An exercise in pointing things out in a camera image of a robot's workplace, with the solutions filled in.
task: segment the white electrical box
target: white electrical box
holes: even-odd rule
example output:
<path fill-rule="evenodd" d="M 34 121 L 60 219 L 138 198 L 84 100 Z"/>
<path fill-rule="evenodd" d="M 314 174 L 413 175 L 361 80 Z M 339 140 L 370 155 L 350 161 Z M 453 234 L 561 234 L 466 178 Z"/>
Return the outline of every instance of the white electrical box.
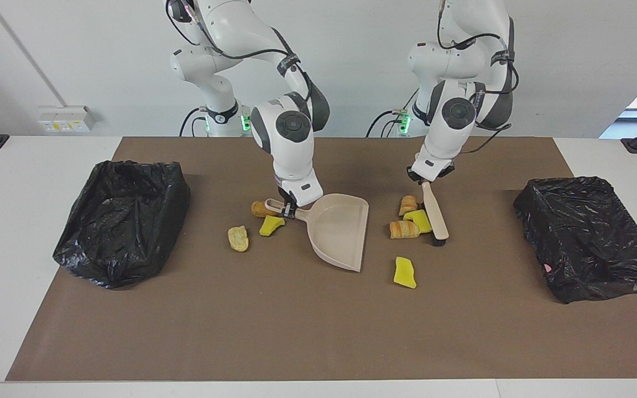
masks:
<path fill-rule="evenodd" d="M 53 125 L 57 127 L 61 133 L 73 133 L 75 130 L 69 122 L 71 116 L 73 116 L 72 113 L 58 113 L 53 120 Z"/>
<path fill-rule="evenodd" d="M 55 113 L 44 113 L 38 118 L 38 124 L 41 124 L 46 133 L 60 133 L 60 128 L 53 123 L 55 116 Z"/>
<path fill-rule="evenodd" d="M 89 112 L 73 113 L 70 116 L 70 125 L 76 133 L 90 133 L 95 125 L 95 119 Z"/>

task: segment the green indicator light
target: green indicator light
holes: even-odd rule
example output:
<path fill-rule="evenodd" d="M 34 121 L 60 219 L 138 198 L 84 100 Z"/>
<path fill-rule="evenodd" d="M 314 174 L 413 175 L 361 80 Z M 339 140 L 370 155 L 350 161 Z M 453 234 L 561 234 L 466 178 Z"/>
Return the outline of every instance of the green indicator light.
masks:
<path fill-rule="evenodd" d="M 407 130 L 409 130 L 409 124 L 412 122 L 412 118 L 409 115 L 405 115 L 402 119 L 400 126 L 400 134 L 407 135 Z"/>
<path fill-rule="evenodd" d="M 240 116 L 240 118 L 242 119 L 242 128 L 245 131 L 250 131 L 251 127 L 250 127 L 250 118 L 248 118 L 245 115 Z"/>

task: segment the brown food item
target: brown food item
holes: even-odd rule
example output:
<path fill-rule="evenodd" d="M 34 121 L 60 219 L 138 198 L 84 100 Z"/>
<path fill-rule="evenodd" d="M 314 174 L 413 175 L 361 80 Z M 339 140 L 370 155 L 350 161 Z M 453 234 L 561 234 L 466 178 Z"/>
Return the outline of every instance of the brown food item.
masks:
<path fill-rule="evenodd" d="M 250 247 L 250 239 L 247 237 L 247 229 L 244 225 L 228 229 L 228 240 L 235 252 L 244 252 Z"/>
<path fill-rule="evenodd" d="M 390 239 L 412 239 L 419 236 L 419 227 L 412 221 L 392 221 Z"/>
<path fill-rule="evenodd" d="M 407 195 L 402 198 L 402 203 L 400 203 L 400 214 L 402 217 L 409 212 L 413 212 L 417 210 L 417 197 L 412 195 Z"/>
<path fill-rule="evenodd" d="M 273 217 L 276 217 L 279 215 L 277 212 L 269 211 L 267 207 L 265 207 L 265 202 L 260 202 L 260 201 L 252 202 L 251 209 L 252 209 L 252 214 L 258 218 L 264 218 L 264 217 L 267 217 L 268 215 L 271 215 Z"/>

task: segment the trash bag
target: trash bag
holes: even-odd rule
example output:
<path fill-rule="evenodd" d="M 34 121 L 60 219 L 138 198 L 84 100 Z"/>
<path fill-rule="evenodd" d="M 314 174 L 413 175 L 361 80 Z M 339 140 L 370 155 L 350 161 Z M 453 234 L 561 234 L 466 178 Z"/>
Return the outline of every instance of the trash bag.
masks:
<path fill-rule="evenodd" d="M 108 289 L 145 280 L 166 264 L 189 202 L 178 163 L 99 163 L 73 204 L 53 259 Z"/>
<path fill-rule="evenodd" d="M 561 302 L 637 293 L 637 225 L 608 181 L 529 181 L 513 204 Z"/>

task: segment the dustpan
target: dustpan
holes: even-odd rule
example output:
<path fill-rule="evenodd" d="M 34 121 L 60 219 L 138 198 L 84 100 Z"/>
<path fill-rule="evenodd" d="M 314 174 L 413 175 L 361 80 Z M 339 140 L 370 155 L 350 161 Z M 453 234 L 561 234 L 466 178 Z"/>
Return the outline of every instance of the dustpan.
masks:
<path fill-rule="evenodd" d="M 281 212 L 284 202 L 267 199 L 265 207 Z M 296 209 L 296 219 L 306 222 L 314 252 L 325 262 L 361 272 L 368 204 L 360 197 L 332 193 L 310 210 Z"/>

